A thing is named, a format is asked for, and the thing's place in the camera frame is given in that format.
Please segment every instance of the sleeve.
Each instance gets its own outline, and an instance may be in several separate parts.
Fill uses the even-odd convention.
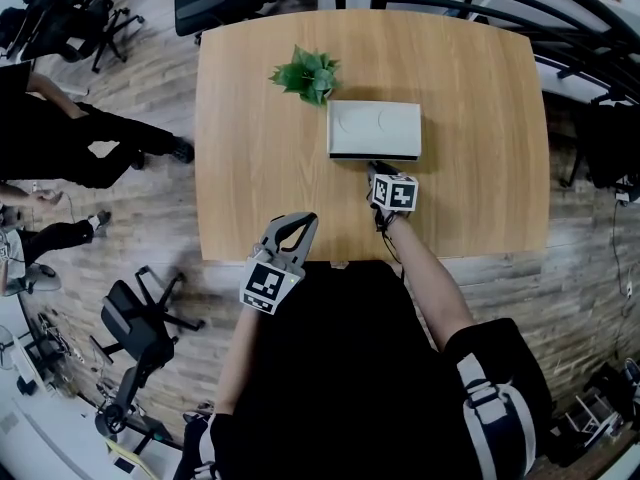
[[[549,433],[551,394],[515,322],[502,318],[461,329],[449,339],[444,350],[445,357],[454,365],[471,353],[488,380],[495,384],[510,383],[520,391],[531,412],[540,452]]]
[[[26,92],[30,74],[30,62],[0,67],[0,103],[3,107]]]

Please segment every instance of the forearm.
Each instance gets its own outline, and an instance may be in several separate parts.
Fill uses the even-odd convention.
[[[0,185],[0,203],[6,206],[32,206],[29,194],[11,185]]]
[[[217,414],[233,414],[249,381],[260,316],[260,312],[255,309],[246,306],[242,308],[218,382],[215,403]]]
[[[439,350],[458,330],[475,322],[458,285],[438,258],[399,217],[388,229],[429,332]]]
[[[41,94],[44,99],[56,105],[71,119],[76,119],[84,115],[80,107],[71,101],[56,84],[44,75],[31,73],[29,83],[27,84],[27,92],[37,92]]]

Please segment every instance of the green leaves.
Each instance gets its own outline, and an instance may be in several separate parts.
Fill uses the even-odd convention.
[[[276,85],[286,87],[285,92],[302,93],[308,85],[304,75],[304,67],[300,64],[285,64],[276,66],[276,72],[269,80],[272,80]]]
[[[276,66],[269,80],[284,86],[284,92],[298,93],[302,101],[321,106],[325,94],[340,86],[335,77],[337,69],[338,61],[331,60],[328,53],[309,53],[296,45],[291,63]]]

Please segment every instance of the black shirt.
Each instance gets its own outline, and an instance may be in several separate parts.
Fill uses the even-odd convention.
[[[0,146],[33,153],[35,144],[55,143],[67,118],[56,105],[27,94],[29,62],[0,67]]]
[[[234,415],[212,425],[223,480],[479,478],[456,368],[470,353],[489,380],[521,392],[540,452],[551,398],[512,320],[463,329],[438,353],[386,264],[309,265],[263,318]]]

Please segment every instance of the wooden table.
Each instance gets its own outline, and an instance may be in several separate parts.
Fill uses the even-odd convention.
[[[327,157],[326,109],[267,80],[294,45],[339,59],[333,99],[420,103],[414,229],[439,256],[543,248],[545,114],[529,41],[431,14],[345,10],[229,25],[202,37],[196,185],[202,255],[243,260],[268,222],[319,216],[310,259],[389,259],[365,196],[365,162]]]

